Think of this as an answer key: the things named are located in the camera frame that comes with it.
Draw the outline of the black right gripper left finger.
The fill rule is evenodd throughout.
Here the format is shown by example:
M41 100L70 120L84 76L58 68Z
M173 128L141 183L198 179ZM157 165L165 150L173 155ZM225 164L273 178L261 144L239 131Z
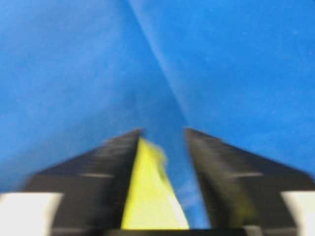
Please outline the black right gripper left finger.
M118 230L142 129L116 136L95 149L31 175L23 193L61 193L50 233L102 236Z

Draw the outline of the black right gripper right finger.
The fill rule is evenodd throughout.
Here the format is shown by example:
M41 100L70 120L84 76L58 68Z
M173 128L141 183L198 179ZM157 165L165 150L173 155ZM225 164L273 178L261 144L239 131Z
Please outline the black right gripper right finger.
M185 139L214 229L241 236L312 236L310 174L192 128Z

